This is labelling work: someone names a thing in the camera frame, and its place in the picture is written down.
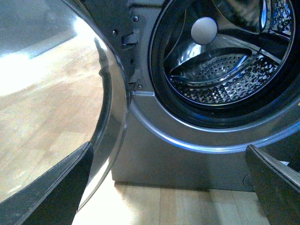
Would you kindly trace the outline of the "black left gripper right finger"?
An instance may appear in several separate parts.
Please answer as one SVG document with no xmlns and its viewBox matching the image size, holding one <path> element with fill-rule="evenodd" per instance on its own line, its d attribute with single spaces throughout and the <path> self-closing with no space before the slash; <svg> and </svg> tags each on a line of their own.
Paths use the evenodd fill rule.
<svg viewBox="0 0 300 225">
<path fill-rule="evenodd" d="M 248 145 L 245 152 L 251 181 L 271 225 L 300 223 L 300 174 L 271 155 Z"/>
</svg>

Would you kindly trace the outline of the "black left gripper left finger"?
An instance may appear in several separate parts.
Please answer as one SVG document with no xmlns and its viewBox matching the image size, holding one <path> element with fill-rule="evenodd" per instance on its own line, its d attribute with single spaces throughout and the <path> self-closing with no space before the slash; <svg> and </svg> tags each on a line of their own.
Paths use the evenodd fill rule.
<svg viewBox="0 0 300 225">
<path fill-rule="evenodd" d="M 0 203 L 2 225 L 70 225 L 87 186 L 93 160 L 90 142 Z"/>
</svg>

